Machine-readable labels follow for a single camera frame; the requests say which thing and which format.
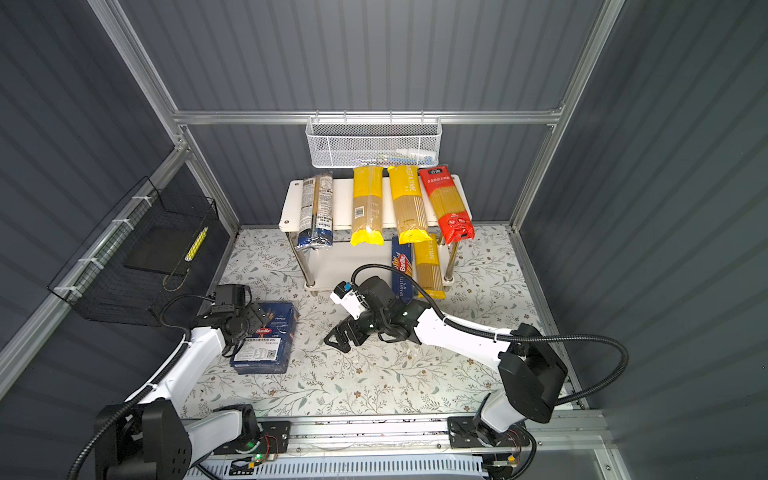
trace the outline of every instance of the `black cable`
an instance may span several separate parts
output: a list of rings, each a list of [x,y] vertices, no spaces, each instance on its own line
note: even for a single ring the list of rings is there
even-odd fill
[[[203,472],[203,475],[207,476],[210,480],[221,480],[221,477],[218,477],[215,473],[205,468],[202,464],[195,465],[195,467]]]
[[[572,393],[570,395],[559,398],[558,401],[555,403],[555,405],[563,405],[564,403],[569,403],[569,402],[573,402],[574,400],[583,399],[586,396],[592,395],[593,393],[604,389],[605,387],[609,386],[611,383],[615,382],[616,379],[619,378],[619,376],[622,373],[624,373],[624,370],[627,369],[627,365],[629,364],[629,352],[627,351],[627,347],[619,343],[617,340],[614,340],[607,336],[584,335],[584,334],[549,335],[549,336],[496,335],[494,333],[487,332],[485,330],[476,330],[471,328],[470,326],[465,326],[465,325],[462,325],[461,323],[454,322],[451,319],[445,318],[445,314],[437,307],[437,304],[431,298],[431,296],[410,275],[407,275],[401,272],[400,270],[397,270],[395,267],[391,265],[367,263],[365,265],[359,266],[352,273],[351,284],[355,285],[355,278],[357,278],[357,274],[361,270],[368,269],[368,268],[382,268],[384,270],[391,270],[392,272],[397,272],[401,276],[404,276],[414,286],[414,288],[416,288],[424,296],[424,298],[427,300],[429,305],[435,310],[435,313],[437,314],[438,318],[441,319],[446,325],[451,326],[460,332],[469,333],[470,335],[474,335],[474,336],[481,336],[486,339],[501,340],[502,342],[509,342],[509,343],[555,343],[555,342],[603,343],[605,345],[613,346],[615,349],[619,351],[619,353],[621,354],[621,358],[619,359],[619,363],[616,365],[616,368],[614,368],[614,370],[611,373],[609,373],[600,382],[597,382],[596,384],[589,387],[588,389],[584,389],[584,390],[581,390],[580,392]]]
[[[517,467],[515,469],[515,473],[512,474],[511,477],[507,478],[507,480],[515,480],[515,478],[519,478],[520,475],[524,474],[526,470],[528,470],[528,467],[531,466],[531,463],[533,462],[533,458],[536,456],[536,439],[533,438],[533,435],[522,427],[522,425],[517,425],[515,429],[523,432],[525,436],[528,437],[528,440],[531,441],[531,451],[528,453],[528,457],[525,459],[525,462],[523,462],[522,465]]]
[[[184,343],[181,343],[179,346],[179,350],[176,351],[173,357],[168,361],[168,363],[163,367],[163,369],[157,373],[157,375],[154,376],[152,380],[149,381],[149,383],[153,383],[157,385],[165,376],[168,374],[168,372],[173,369],[173,367],[179,362],[184,352],[187,351],[187,348],[189,347],[189,344],[186,342],[189,342],[190,338],[192,338],[192,332],[183,326],[178,325],[169,325],[165,323],[165,313],[168,310],[168,307],[174,303],[176,303],[178,300],[181,300],[182,298],[190,298],[192,296],[203,298],[208,300],[209,302],[213,302],[212,299],[208,298],[207,296],[201,296],[201,295],[179,295],[176,296],[168,301],[168,303],[163,306],[163,308],[160,311],[160,315],[158,316],[158,321],[161,325],[167,326],[170,328],[177,328],[182,329],[184,331]],[[101,426],[101,428],[91,437],[90,440],[88,440],[85,443],[85,446],[78,454],[77,458],[72,462],[72,467],[69,468],[69,472],[67,473],[67,480],[75,480],[78,475],[80,475],[80,469],[83,468],[83,464],[85,463],[85,459],[88,457],[88,454],[91,453],[91,450],[93,450],[96,443],[99,441],[99,439],[104,436],[104,433],[109,430],[110,427],[119,419],[124,418],[128,412],[132,408],[134,408],[138,403],[147,395],[149,395],[149,392],[151,392],[153,389],[152,385],[147,385],[143,389],[139,390],[139,392],[130,400],[128,400],[126,403],[122,405],[122,407],[119,408],[115,413],[112,414],[112,416],[107,419],[107,421]]]
[[[352,272],[352,278],[350,279],[349,282],[352,285],[357,286],[357,284],[355,283],[355,279],[357,278],[357,274],[362,272],[365,269],[368,269],[368,268],[381,268],[381,269],[384,269],[384,270],[389,270],[389,271],[395,272],[395,273],[399,274],[400,276],[404,276],[413,285],[413,287],[415,289],[417,289],[419,291],[419,293],[422,294],[422,296],[424,296],[424,300],[426,300],[427,303],[429,303],[429,305],[432,307],[432,309],[435,310],[435,312],[437,313],[438,318],[439,319],[444,319],[445,318],[445,315],[443,314],[442,310],[440,310],[440,307],[437,306],[437,303],[435,303],[434,299],[427,293],[427,291],[424,290],[424,287],[419,285],[416,282],[416,280],[413,279],[413,277],[411,277],[410,275],[408,275],[405,272],[401,272],[400,270],[397,270],[392,265],[384,265],[384,264],[381,264],[381,263],[366,263],[365,265],[358,266],[355,269],[355,271]]]
[[[605,387],[609,386],[611,383],[615,382],[619,376],[624,373],[624,370],[627,369],[627,364],[629,363],[629,352],[627,351],[627,347],[624,345],[621,345],[618,341],[602,335],[584,335],[584,334],[576,334],[576,335],[549,335],[549,336],[517,336],[517,335],[495,335],[494,333],[487,332],[484,330],[476,330],[469,326],[462,325],[461,323],[454,322],[451,319],[443,319],[446,325],[452,326],[453,328],[457,329],[460,332],[469,333],[470,335],[474,336],[481,336],[486,339],[496,339],[501,340],[502,342],[510,342],[510,343],[553,343],[553,342],[595,342],[595,343],[604,343],[606,345],[613,346],[621,353],[621,358],[619,359],[619,363],[616,365],[616,368],[609,373],[604,379],[602,379],[600,382],[595,383],[593,386],[589,387],[588,389],[581,390],[580,392],[573,393],[571,395],[567,395],[564,397],[561,397],[558,399],[557,402],[555,402],[555,405],[563,405],[564,403],[573,402],[574,400],[583,399],[585,396],[592,395],[593,393],[604,389]]]

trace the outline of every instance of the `product label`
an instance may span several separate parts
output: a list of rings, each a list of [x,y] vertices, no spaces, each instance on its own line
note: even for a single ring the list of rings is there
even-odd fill
[[[357,167],[353,183],[353,197],[382,196],[381,167]]]
[[[424,182],[424,189],[427,190],[428,195],[432,195],[432,192],[438,188],[443,187],[455,187],[451,174],[448,173],[448,168],[445,166],[435,168],[422,168],[419,170],[419,176]]]
[[[277,360],[277,350],[280,347],[278,338],[249,337],[245,339],[243,348],[235,355],[235,362],[260,362]]]
[[[433,233],[429,235],[428,242],[418,242],[413,244],[413,251],[416,255],[416,265],[424,263],[439,265],[440,260],[437,256],[437,236]]]
[[[312,228],[312,203],[315,200],[315,179],[307,178],[301,190],[299,232]]]
[[[320,176],[317,188],[315,228],[331,230],[333,228],[333,178],[329,175]]]
[[[392,199],[397,200],[403,195],[422,194],[419,186],[419,169],[413,165],[389,167],[389,186],[392,189]]]

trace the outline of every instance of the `yellow pasta package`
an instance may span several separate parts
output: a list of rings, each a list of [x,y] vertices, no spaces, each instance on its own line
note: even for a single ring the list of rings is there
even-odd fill
[[[419,168],[415,165],[388,167],[389,186],[395,206],[400,243],[429,241],[427,213],[424,210]]]
[[[437,236],[430,234],[428,241],[414,244],[413,253],[416,263],[416,281],[424,287],[430,297],[434,299],[445,298],[445,291],[442,289],[440,260],[437,255]]]
[[[354,169],[352,200],[352,245],[373,243],[383,245],[382,236],[382,175],[381,167]]]

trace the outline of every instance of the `gray corrugated wall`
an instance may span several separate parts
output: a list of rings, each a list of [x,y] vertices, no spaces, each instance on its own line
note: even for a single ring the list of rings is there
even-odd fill
[[[548,127],[446,125],[440,161],[459,175],[475,220],[509,220]],[[313,168],[302,126],[194,125],[243,224],[277,224],[291,180]],[[350,177],[350,169],[334,170]]]
[[[123,8],[182,110],[544,110],[559,105],[600,3],[132,0]]]
[[[85,0],[0,2],[0,347],[172,147]],[[200,193],[186,168],[168,188]],[[222,227],[209,232],[202,291],[226,242]],[[145,382],[177,340],[68,315],[0,399],[0,477],[64,478],[96,412]],[[91,461],[80,478],[93,478]]]
[[[85,2],[0,2],[0,346],[172,144]]]
[[[187,168],[167,189],[201,194]],[[221,223],[209,229],[185,282],[193,291],[206,292],[228,240]],[[143,385],[179,340],[169,330],[92,322],[70,313],[0,400],[0,478],[64,478],[93,434],[96,414]],[[80,478],[93,477],[91,455]]]
[[[601,2],[122,5],[181,110],[495,111],[561,103]],[[476,220],[511,216],[545,128],[445,127]],[[319,171],[303,127],[191,130],[242,223],[277,223],[288,183]]]
[[[764,478],[768,4],[625,6],[523,226],[635,478]],[[590,384],[614,355],[569,348]]]

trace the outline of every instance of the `shelf leg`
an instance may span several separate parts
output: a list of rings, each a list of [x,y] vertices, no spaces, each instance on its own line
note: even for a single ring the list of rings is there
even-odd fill
[[[459,242],[454,242],[453,248],[451,248],[451,257],[448,260],[448,266],[445,268],[445,277],[443,278],[446,282],[453,281],[453,264],[456,261],[456,252],[458,252],[458,244]]]
[[[315,286],[315,278],[310,272],[310,265],[306,261],[306,255],[296,249],[296,242],[299,239],[299,234],[296,232],[286,232],[286,237],[288,238],[288,244],[290,245],[290,249],[293,252],[293,256],[296,258],[296,262],[299,264],[301,273],[304,275],[304,283],[307,286]]]

